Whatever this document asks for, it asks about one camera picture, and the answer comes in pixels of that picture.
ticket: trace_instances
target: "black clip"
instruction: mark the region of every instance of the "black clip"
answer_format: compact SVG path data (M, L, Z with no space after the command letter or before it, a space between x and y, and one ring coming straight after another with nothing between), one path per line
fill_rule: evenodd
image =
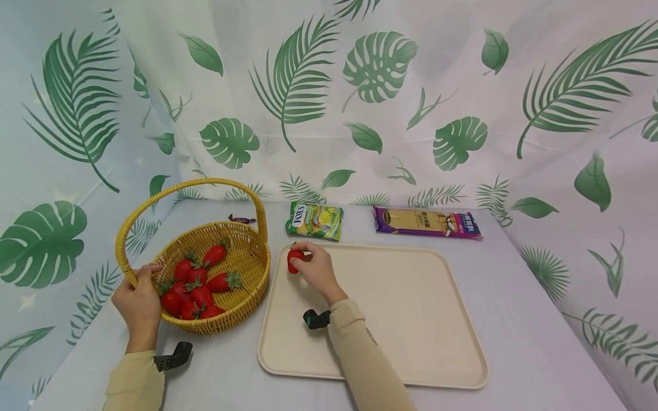
M176 345L174 354L156 356L153 361L158 371L167 371L185 364L190 359L191 353L192 343L180 341Z

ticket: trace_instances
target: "table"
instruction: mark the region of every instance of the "table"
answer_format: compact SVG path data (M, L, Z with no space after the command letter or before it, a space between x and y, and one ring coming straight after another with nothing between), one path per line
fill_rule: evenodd
M291 242L284 230L290 205L265 208L275 264ZM378 234L368 207L345 207L341 243L428 248L445 256L488 360L490 380L479 391L409 387L418 410L626 410L505 232L487 212L472 212L484 234L481 241ZM247 202L181 202L136 265L177 235L230 213L255 215ZM343 381L282 377L261 369L256 353L265 306L266 301L244 323L209 337L162 324L159 354L170 354L179 341L194 344L188 364L167 372L164 411L356 409ZM108 374L127 340L122 318L106 304L32 410L102 409Z

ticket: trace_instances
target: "plastic tray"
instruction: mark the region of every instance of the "plastic tray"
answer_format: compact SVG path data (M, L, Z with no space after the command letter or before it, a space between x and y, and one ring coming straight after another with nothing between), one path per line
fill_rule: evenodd
M479 389L488 366L457 284L442 255L426 249L322 245L350 298L398 375L409 385ZM343 379L326 329L302 319L328 309L279 254L258 359L272 374Z

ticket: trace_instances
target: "candy bag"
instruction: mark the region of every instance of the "candy bag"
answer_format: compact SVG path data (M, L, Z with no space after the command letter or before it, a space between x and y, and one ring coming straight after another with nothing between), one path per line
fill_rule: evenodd
M319 204L290 203L290 220L286 231L308 237L340 240L343 209Z

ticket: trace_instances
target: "purple package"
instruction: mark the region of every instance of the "purple package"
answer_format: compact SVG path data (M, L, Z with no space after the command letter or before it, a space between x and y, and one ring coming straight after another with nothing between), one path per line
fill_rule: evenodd
M481 239L480 229L469 212L403 210L374 206L376 231L390 234L430 235Z

